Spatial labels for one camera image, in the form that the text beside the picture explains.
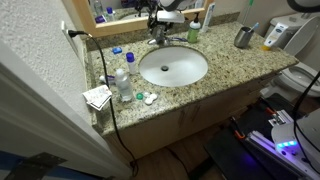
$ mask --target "wooden cabinet door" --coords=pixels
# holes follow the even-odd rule
[[[183,123],[182,109],[176,110],[147,122],[120,131],[121,138],[136,158],[141,158],[177,141],[179,128]],[[106,137],[107,141],[120,151],[127,162],[132,158],[120,145],[116,134]]]
[[[188,110],[180,134],[191,135],[227,119],[257,99],[261,87],[258,81],[254,81],[198,102]]]

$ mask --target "bathroom sink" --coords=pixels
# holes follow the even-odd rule
[[[207,73],[208,64],[198,51],[166,47],[147,54],[141,60],[139,70],[152,84],[180,87],[200,80]]]
[[[141,13],[141,17],[148,17],[148,16],[149,16],[148,13]],[[138,13],[134,13],[134,14],[130,14],[130,15],[124,16],[123,18],[121,18],[121,20],[135,19],[135,18],[139,18]]]

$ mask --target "electrical outlet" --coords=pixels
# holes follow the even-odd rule
[[[69,36],[68,27],[67,27],[67,25],[66,25],[66,23],[64,21],[61,21],[61,30],[62,30],[63,34],[66,36],[66,38],[67,38],[68,42],[70,43],[73,51],[76,53],[77,56],[79,56],[77,46],[74,43],[73,39]]]

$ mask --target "floor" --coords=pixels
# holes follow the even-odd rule
[[[310,113],[320,108],[320,101],[306,98],[300,110]],[[174,151],[185,164],[188,172],[193,170],[208,154],[203,145],[220,131],[220,127],[210,127],[197,134],[182,139],[167,148]],[[134,180],[187,180],[188,176],[182,164],[172,156],[167,148],[162,148],[138,160],[139,174]],[[223,180],[216,167],[212,167],[200,180]]]

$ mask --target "metal tumbler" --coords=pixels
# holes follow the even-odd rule
[[[238,48],[246,48],[253,34],[254,30],[251,30],[251,28],[242,27],[234,39],[234,45]]]

